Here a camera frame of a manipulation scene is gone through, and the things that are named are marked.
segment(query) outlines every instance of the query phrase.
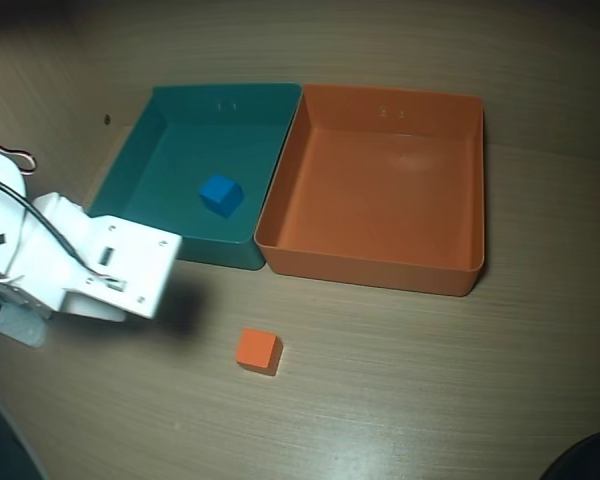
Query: blue cube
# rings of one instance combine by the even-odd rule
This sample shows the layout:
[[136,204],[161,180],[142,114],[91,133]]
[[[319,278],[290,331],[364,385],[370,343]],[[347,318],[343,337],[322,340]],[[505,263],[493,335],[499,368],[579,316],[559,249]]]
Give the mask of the blue cube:
[[244,198],[240,185],[222,175],[207,180],[200,189],[200,197],[209,210],[225,218],[231,216]]

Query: black object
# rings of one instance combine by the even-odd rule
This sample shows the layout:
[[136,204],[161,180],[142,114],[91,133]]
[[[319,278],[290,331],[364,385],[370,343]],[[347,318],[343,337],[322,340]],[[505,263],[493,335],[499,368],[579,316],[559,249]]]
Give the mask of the black object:
[[600,480],[600,433],[569,448],[540,480]]

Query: wire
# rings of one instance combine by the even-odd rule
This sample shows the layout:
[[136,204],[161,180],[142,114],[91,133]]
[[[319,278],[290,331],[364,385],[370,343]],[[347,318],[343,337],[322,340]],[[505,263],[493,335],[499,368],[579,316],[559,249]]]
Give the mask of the wire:
[[0,153],[6,154],[6,155],[15,155],[16,157],[22,157],[22,158],[26,159],[29,162],[30,168],[18,167],[18,169],[20,170],[20,173],[22,173],[22,175],[33,175],[36,172],[36,170],[38,169],[38,161],[36,160],[36,157],[34,157],[33,155],[31,155],[29,152],[27,152],[25,150],[16,150],[13,148],[7,148],[7,147],[3,147],[2,145],[0,145]]
[[94,269],[92,269],[87,264],[87,262],[80,256],[80,254],[73,247],[73,245],[71,245],[71,243],[69,243],[69,240],[67,240],[65,238],[65,236],[62,235],[62,233],[60,233],[58,231],[58,229],[53,226],[53,224],[47,219],[47,217],[45,217],[40,212],[40,210],[38,210],[31,202],[29,202],[29,200],[27,200],[26,198],[24,198],[18,192],[16,192],[15,190],[13,190],[8,185],[5,185],[1,181],[0,181],[0,191],[2,193],[4,193],[4,194],[8,195],[9,197],[11,197],[13,200],[15,200],[17,203],[19,203],[22,207],[24,207],[24,209],[28,213],[30,213],[31,215],[33,215],[33,217],[36,220],[38,220],[38,222],[40,222],[42,224],[42,226],[51,234],[51,236],[56,239],[56,241],[60,244],[60,246],[62,247],[62,249],[65,252],[67,252],[67,254],[71,258],[73,258],[76,262],[78,262],[78,264],[80,266],[82,266],[85,270],[87,270],[92,275],[95,275],[96,277],[99,277],[99,278],[102,278],[102,279],[107,279],[107,280],[113,280],[112,277],[110,277],[108,275],[103,275],[101,273],[98,273]]

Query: plastic bin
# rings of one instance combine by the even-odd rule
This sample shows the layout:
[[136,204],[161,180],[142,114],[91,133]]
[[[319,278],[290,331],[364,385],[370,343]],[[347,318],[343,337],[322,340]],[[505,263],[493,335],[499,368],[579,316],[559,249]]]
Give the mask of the plastic bin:
[[461,296],[483,197],[479,98],[307,85],[256,242],[280,274]]
[[[261,268],[253,235],[300,95],[295,84],[155,88],[90,213],[182,235],[182,260]],[[244,195],[229,218],[199,194],[216,174]]]

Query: wood grain surface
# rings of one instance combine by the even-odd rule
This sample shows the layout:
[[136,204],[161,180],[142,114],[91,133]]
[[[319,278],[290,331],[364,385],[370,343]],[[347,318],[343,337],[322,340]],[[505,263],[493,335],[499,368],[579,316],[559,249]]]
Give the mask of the wood grain surface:
[[[487,158],[468,297],[180,263],[155,322],[1,337],[0,405],[53,480],[538,478],[600,430],[600,162]],[[243,327],[276,377],[235,364]]]
[[82,0],[135,120],[155,85],[395,85],[485,101],[489,142],[600,158],[600,0]]
[[49,4],[0,2],[0,143],[37,158],[32,196],[59,191],[83,203],[122,123],[104,76]]

